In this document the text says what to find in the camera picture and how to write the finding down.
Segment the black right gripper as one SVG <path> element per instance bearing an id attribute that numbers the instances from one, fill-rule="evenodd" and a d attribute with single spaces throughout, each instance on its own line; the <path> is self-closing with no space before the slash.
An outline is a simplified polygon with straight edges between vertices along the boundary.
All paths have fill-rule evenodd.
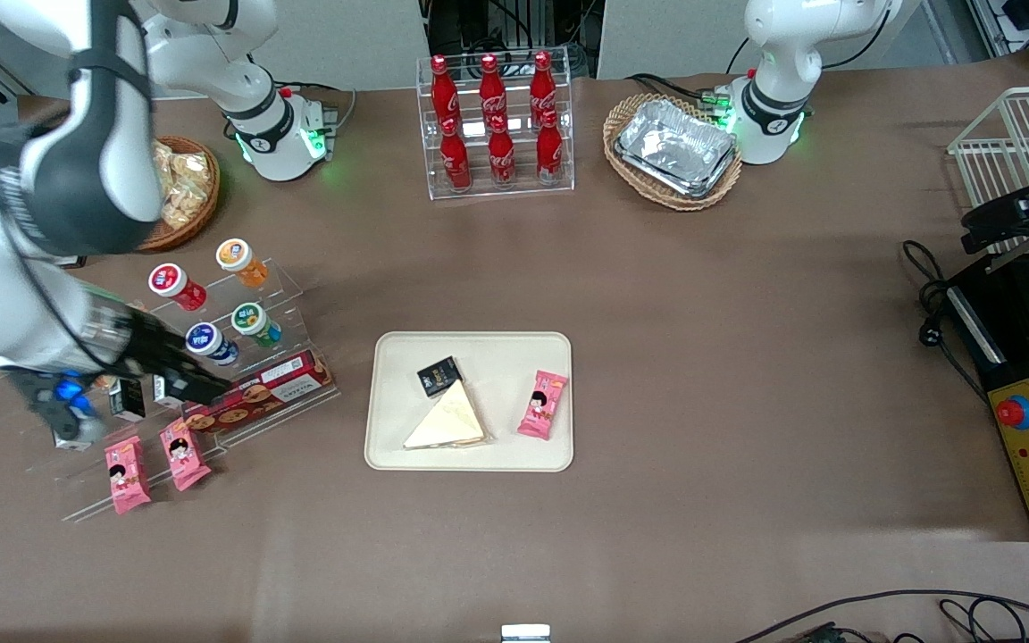
<path id="1" fill-rule="evenodd" d="M 183 354 L 180 338 L 158 318 L 113 298 L 88 301 L 83 351 L 88 376 L 161 376 L 163 405 L 208 405 L 230 387 Z"/>

